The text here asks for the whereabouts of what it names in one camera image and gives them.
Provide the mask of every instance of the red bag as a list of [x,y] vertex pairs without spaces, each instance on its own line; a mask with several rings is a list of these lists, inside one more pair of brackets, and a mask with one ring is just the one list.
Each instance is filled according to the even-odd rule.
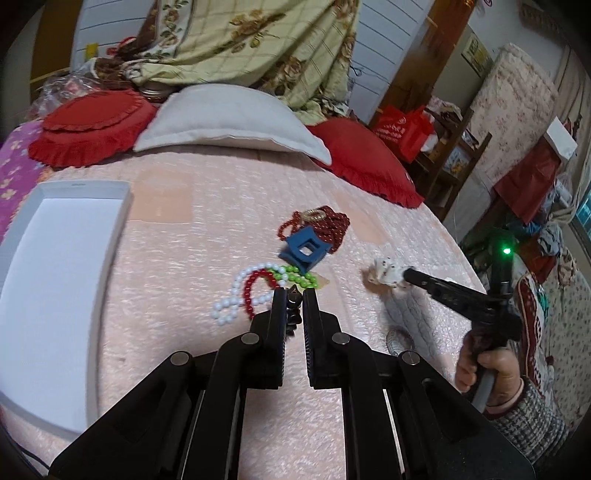
[[402,113],[388,105],[373,129],[390,150],[407,163],[417,157],[428,136],[434,132],[423,110],[425,107],[421,106],[412,112]]

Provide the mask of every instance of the white tray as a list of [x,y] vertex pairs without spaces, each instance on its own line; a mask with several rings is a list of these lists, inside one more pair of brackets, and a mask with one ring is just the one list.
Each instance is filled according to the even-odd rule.
[[98,418],[100,313],[131,190],[48,181],[0,245],[0,402],[73,439]]

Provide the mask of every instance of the hand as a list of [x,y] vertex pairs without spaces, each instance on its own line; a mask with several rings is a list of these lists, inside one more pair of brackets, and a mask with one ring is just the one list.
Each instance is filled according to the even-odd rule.
[[[476,363],[473,359],[474,337],[469,332],[464,337],[464,344],[460,350],[460,358],[456,367],[456,388],[465,393],[476,383]],[[499,373],[495,386],[488,399],[487,406],[503,405],[512,399],[521,388],[519,362],[515,354],[508,349],[499,348],[478,356],[478,363],[485,368],[492,368]]]

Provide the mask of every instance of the patterned sweater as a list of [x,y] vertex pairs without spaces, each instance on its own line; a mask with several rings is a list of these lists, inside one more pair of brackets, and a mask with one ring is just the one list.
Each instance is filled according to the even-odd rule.
[[527,378],[524,381],[520,401],[504,416],[492,420],[492,423],[525,455],[538,473],[564,445],[569,430],[546,406],[531,381]]

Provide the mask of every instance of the pink floral mattress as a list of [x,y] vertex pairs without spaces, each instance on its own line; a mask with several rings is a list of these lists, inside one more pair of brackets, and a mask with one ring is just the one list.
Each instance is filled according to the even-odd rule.
[[[212,305],[228,295],[240,270],[277,261],[282,247],[277,229],[295,210],[329,205],[350,217],[340,249],[314,269],[329,281],[318,299],[344,332],[378,351],[387,352],[389,324],[384,291],[364,280],[375,257],[482,289],[427,207],[408,210],[388,203],[301,154],[177,147],[69,168],[54,179],[126,180],[134,191],[103,310],[102,413],[172,352],[214,351],[248,330],[245,312],[218,326],[210,317]],[[432,300],[426,315],[437,360],[451,378],[469,323]],[[68,445],[6,409],[2,414],[14,439],[47,463]],[[248,393],[240,475],[259,480],[346,476],[340,392],[309,387],[301,329],[287,342],[284,386]]]

